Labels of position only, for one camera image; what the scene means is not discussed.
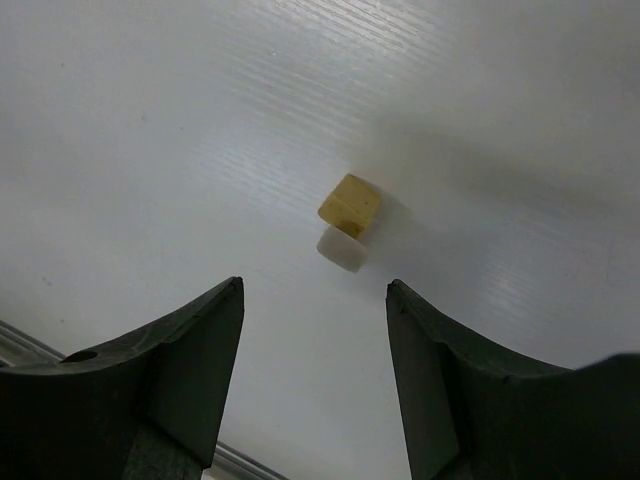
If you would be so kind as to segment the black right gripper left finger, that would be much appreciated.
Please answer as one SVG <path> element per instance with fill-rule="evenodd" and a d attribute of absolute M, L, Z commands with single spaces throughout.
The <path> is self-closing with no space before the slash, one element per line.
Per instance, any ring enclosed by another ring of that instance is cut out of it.
<path fill-rule="evenodd" d="M 1 365 L 5 479 L 198 479 L 214 459 L 244 319 L 229 278 L 59 361 Z"/>

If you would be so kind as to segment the white and yellow eraser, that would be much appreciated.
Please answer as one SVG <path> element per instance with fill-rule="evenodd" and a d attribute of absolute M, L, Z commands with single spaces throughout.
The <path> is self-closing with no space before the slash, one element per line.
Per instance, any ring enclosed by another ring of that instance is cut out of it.
<path fill-rule="evenodd" d="M 318 253 L 343 270 L 358 272 L 367 257 L 361 237 L 374 223 L 381 203 L 381 194 L 369 182 L 345 175 L 317 211 L 327 224 L 316 245 Z"/>

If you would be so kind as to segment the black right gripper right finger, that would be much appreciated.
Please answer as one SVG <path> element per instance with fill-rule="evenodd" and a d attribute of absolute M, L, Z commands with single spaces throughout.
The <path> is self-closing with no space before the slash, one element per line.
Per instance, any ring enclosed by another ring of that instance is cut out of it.
<path fill-rule="evenodd" d="M 415 479 L 635 479 L 639 357 L 567 369 L 451 319 L 401 281 L 388 337 Z"/>

